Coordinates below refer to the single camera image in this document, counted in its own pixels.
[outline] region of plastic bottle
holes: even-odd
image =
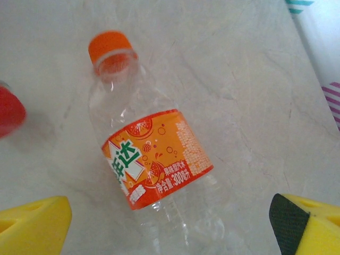
[[[149,254],[225,254],[220,186],[175,103],[156,89],[122,33],[94,37],[89,54],[98,76],[90,120]]]

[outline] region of marble table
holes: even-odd
[[[127,34],[213,161],[226,254],[280,254],[275,193],[340,205],[340,133],[283,0],[4,0],[0,24],[0,79],[28,111],[0,141],[0,209],[67,196],[62,254],[140,254],[87,112],[87,46],[106,29]]]

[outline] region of pink stripe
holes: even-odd
[[[331,102],[331,103],[333,103],[333,104],[336,104],[336,105],[340,106],[340,102],[339,102],[339,101],[337,101],[337,100],[335,100],[335,99],[332,99],[332,98],[330,98],[330,97],[327,97],[327,96],[326,96],[326,99],[327,99],[327,101],[329,101],[329,102]]]
[[[335,91],[333,89],[329,89],[329,88],[326,88],[326,87],[322,87],[322,90],[325,91],[325,92],[328,92],[334,96],[337,96],[337,97],[340,97],[340,92],[338,91]]]
[[[331,107],[331,106],[330,106],[329,109],[330,109],[332,112],[334,112],[334,113],[340,114],[340,110],[335,109],[334,107]]]
[[[337,83],[337,82],[332,82],[330,85],[340,88],[340,83]]]
[[[333,117],[334,117],[335,121],[338,122],[338,123],[340,124],[340,118],[337,118],[337,117],[335,117],[335,116],[333,116]]]

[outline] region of bottle label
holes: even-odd
[[[133,210],[213,169],[182,113],[152,114],[113,134],[102,150]]]

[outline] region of teal stripe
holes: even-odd
[[[302,12],[302,10],[291,9],[291,8],[289,8],[289,11],[290,11],[292,14],[300,14],[300,13]]]
[[[313,1],[294,1],[294,0],[286,0],[287,4],[294,4],[294,5],[305,5],[305,6],[310,6]]]

